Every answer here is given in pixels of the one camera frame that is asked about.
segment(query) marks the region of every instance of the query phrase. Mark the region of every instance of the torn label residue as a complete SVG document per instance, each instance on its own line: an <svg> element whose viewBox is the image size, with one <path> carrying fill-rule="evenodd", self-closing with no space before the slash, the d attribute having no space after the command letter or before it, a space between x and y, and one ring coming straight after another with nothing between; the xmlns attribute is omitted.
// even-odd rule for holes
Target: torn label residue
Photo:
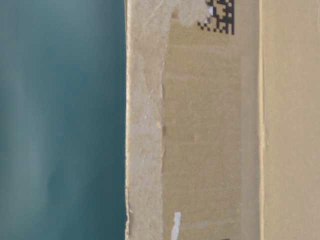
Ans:
<svg viewBox="0 0 320 240"><path fill-rule="evenodd" d="M178 240L180 223L181 223L181 212L176 212L174 214L174 225L171 232L171 240Z"/></svg>

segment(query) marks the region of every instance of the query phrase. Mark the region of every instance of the cardboard box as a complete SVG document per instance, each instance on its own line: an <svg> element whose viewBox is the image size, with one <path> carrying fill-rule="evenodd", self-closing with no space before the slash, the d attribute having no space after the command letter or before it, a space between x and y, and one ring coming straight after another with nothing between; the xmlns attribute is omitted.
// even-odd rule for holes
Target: cardboard box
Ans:
<svg viewBox="0 0 320 240"><path fill-rule="evenodd" d="M318 9L128 1L127 239L320 238Z"/></svg>

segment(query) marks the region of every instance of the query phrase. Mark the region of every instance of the tan cardboard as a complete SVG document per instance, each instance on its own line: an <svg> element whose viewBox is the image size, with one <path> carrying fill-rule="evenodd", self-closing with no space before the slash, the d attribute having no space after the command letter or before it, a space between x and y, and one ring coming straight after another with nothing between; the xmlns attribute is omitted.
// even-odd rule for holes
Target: tan cardboard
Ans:
<svg viewBox="0 0 320 240"><path fill-rule="evenodd" d="M320 239L319 2L231 3L127 2L129 240Z"/></svg>

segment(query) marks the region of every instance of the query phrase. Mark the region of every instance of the black printed pattern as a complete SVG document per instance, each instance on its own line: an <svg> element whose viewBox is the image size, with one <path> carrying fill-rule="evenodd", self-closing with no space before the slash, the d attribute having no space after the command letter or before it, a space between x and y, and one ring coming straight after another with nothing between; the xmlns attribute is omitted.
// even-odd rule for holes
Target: black printed pattern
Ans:
<svg viewBox="0 0 320 240"><path fill-rule="evenodd" d="M210 17L198 22L201 30L235 34L235 0L206 0Z"/></svg>

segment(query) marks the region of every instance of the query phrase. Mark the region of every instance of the blue-green wall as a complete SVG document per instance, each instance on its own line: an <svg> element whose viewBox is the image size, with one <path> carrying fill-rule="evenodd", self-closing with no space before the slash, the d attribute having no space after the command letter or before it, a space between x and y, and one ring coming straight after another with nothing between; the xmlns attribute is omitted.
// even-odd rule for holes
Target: blue-green wall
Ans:
<svg viewBox="0 0 320 240"><path fill-rule="evenodd" d="M122 240L123 0L0 0L0 240Z"/></svg>

